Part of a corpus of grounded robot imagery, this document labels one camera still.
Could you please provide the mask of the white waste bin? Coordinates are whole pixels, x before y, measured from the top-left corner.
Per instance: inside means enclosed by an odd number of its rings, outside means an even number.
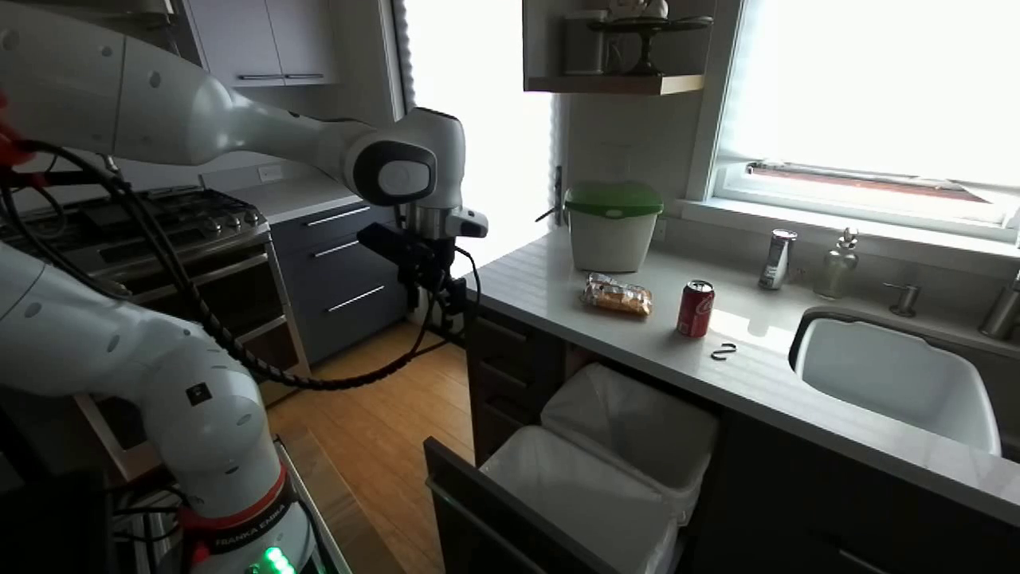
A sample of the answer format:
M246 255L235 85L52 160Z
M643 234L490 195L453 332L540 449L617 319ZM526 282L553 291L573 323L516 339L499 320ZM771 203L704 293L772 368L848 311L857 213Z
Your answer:
M717 440L716 415L592 363L554 393L540 422L651 487L678 526L688 526Z
M618 574L671 574L677 519L665 498L542 427L517 430L481 473Z

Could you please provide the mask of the green compost bin lid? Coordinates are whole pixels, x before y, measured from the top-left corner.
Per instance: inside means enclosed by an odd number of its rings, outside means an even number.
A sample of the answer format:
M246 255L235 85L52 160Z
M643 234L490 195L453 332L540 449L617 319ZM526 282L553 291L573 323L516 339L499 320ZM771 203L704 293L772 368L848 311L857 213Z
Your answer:
M566 192L566 210L609 219L648 217L664 210L652 187L635 181L577 182Z

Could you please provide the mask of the tall bright window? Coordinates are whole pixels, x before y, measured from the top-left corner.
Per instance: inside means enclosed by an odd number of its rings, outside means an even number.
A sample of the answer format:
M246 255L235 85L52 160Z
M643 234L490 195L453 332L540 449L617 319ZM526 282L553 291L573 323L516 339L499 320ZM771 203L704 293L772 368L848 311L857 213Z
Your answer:
M554 99L524 91L522 0L392 0L408 108L461 120L462 197L489 221L460 239L464 275L546 234L556 163Z

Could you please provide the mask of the wooden wall shelf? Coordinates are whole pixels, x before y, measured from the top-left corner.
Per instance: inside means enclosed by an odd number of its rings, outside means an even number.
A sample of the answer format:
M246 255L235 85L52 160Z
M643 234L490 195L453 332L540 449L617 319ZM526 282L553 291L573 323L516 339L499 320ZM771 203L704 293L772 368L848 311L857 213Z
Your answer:
M640 56L638 35L606 36L607 65L601 76L565 76L561 68L564 15L576 10L608 10L608 21L645 15L646 0L522 0L522 88L528 93L598 94L622 96L666 96L699 91L704 87L704 65L693 73L668 73L663 77L627 77ZM693 33L707 39L709 30L690 30L667 35Z

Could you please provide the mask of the glass soap dispenser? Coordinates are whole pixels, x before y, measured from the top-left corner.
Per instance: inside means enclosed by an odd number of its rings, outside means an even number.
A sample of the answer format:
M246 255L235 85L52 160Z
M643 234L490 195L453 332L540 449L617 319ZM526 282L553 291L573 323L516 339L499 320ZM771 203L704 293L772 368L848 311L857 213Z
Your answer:
M857 268L857 236L856 228L847 226L834 248L824 255L813 284L813 291L819 297L839 299L845 296L849 277Z

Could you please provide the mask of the small metal counter pump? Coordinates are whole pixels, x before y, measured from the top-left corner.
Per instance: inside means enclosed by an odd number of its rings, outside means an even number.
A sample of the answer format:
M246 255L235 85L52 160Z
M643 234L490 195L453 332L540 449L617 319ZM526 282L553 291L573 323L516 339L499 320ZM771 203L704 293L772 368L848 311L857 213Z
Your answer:
M885 282L883 286L897 291L895 304L889 306L892 315L900 317L915 317L916 304L921 294L921 286L914 284L895 284Z

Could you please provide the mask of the white upper cabinets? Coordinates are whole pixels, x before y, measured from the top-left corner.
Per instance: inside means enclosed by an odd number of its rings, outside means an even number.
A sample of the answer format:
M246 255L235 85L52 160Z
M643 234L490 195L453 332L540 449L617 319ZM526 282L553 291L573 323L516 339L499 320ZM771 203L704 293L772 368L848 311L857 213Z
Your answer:
M338 83L329 0L183 0L201 62L234 88Z

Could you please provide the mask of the red soda can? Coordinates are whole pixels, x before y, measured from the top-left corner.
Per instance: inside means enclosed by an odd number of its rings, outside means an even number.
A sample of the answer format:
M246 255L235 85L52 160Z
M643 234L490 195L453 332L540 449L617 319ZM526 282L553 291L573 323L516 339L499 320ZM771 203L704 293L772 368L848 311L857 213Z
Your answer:
M710 282L691 280L685 284L677 318L679 334L688 338L707 335L715 297L715 288Z

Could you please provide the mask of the grey drawer cabinet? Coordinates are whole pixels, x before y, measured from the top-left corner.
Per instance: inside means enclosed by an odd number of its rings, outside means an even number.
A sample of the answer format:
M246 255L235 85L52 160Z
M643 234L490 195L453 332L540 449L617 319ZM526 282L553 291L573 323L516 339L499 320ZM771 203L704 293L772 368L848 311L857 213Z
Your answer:
M271 224L285 292L306 359L318 364L404 319L397 266L357 233L390 224L394 211L363 201Z

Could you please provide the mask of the black cake stand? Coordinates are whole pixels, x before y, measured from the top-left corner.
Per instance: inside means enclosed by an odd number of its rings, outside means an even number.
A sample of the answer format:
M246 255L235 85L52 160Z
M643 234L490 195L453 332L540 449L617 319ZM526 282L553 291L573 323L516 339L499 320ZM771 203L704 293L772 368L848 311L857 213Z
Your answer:
M638 35L641 41L640 56L623 76L627 77L663 77L662 72L652 58L653 39L667 33L681 33L690 30L700 30L713 27L712 16L685 16L684 18L653 18L653 16L638 16L638 18L620 18L614 21L596 21L589 23L594 32L608 35Z

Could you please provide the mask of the white compost bin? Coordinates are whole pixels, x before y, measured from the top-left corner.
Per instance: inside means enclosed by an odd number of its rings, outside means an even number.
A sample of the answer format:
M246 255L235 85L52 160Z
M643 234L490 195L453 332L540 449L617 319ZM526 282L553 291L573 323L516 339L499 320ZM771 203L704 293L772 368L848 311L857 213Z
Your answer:
M638 272L647 257L653 225L660 215L609 219L569 210L566 214L571 230L573 265L579 271L599 273Z

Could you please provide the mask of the black window crank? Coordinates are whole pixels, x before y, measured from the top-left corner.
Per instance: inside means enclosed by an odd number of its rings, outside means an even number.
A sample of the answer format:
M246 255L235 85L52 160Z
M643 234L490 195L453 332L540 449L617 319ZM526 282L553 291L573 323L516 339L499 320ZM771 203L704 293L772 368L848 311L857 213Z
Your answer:
M533 219L533 222L536 224L547 222L547 224L552 226L563 226L565 218L563 214L564 189L562 164L557 164L553 168L553 171L551 171L551 186L547 199L549 199L549 206L538 218Z

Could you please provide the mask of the dark drawer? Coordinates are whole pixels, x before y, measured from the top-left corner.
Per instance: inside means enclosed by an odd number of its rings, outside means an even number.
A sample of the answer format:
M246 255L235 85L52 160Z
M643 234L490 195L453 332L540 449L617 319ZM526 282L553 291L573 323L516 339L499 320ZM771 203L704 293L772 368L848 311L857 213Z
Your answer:
M540 412L547 403L549 397L525 401L472 389L470 404L474 465L484 465L484 462L519 429L539 425Z
M469 352L469 389L473 406L498 399L538 414L563 381L557 357L482 355Z
M557 368L566 353L565 343L557 336L489 308L475 317L467 349L474 359L513 363L533 371Z

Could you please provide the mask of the waste bin drawer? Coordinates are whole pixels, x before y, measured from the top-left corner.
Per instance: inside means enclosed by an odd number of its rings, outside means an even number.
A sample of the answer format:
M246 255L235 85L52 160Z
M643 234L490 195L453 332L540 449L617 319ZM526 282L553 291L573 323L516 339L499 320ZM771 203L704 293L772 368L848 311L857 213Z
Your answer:
M424 443L448 574L618 574L448 448ZM678 526L677 566L682 551Z

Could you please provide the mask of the grey canister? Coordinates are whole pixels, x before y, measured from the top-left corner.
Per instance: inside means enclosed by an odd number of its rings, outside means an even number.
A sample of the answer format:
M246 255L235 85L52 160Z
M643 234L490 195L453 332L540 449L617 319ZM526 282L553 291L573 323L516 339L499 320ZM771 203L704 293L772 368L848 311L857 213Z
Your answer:
M608 10L576 10L561 21L561 68L565 76L601 76L607 65L606 36L594 23L608 21Z

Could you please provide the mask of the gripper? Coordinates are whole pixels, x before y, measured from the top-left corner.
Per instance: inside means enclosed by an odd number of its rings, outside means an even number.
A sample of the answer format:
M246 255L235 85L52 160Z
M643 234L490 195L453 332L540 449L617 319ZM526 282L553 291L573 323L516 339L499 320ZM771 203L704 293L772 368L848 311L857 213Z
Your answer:
M454 332L454 320L462 316L469 305L466 281L449 281L455 258L456 242L452 238L402 238L398 252L397 278L406 286L408 313L422 306L422 289L437 292L436 304L440 332Z

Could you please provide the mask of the wide window over sink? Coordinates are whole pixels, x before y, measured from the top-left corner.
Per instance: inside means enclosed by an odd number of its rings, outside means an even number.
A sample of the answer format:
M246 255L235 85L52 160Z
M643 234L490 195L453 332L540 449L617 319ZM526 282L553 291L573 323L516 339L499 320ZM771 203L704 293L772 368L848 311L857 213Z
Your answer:
M1020 243L1020 0L736 0L710 199Z

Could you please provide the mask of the orange snacks packet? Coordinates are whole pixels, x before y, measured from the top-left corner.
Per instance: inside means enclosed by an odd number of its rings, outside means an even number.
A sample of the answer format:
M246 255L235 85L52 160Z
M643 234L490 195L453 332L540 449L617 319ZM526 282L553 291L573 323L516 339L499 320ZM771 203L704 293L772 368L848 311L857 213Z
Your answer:
M652 315L653 294L645 286L622 282L604 273L586 273L580 301L591 308L640 317Z

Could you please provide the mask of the stainless gas range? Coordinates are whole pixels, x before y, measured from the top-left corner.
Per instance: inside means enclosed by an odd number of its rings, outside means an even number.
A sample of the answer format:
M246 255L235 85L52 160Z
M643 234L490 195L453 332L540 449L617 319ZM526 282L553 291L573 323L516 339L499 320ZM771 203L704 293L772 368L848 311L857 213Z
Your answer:
M143 191L139 198L233 337L266 363L308 375L269 224L257 208L204 187ZM116 201L90 199L67 204L62 212L22 212L22 221L107 291L128 295L136 305L193 319L190 306ZM141 415L128 400L79 395L76 406L120 479L131 481L157 468Z

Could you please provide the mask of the white sink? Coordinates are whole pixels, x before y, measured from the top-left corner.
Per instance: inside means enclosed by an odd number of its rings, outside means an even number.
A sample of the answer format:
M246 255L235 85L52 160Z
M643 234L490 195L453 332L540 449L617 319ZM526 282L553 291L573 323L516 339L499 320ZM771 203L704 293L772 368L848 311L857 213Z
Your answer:
M788 363L824 395L1001 455L997 417L979 369L932 342L862 317L805 316Z

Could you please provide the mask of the steel tap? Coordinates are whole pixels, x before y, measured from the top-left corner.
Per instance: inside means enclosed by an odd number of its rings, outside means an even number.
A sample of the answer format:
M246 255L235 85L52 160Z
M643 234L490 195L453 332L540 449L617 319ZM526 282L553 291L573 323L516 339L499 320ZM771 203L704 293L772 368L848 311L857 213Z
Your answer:
M991 340L1010 340L1020 325L1020 269L1002 289L979 325L979 333Z

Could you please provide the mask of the silver drink can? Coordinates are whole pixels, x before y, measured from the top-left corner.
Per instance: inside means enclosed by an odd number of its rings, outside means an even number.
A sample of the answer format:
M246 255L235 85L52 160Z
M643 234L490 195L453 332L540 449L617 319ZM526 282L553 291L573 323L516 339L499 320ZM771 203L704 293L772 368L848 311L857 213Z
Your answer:
M780 290L790 275L790 251L798 233L774 229L770 234L767 258L762 266L757 285L765 290Z

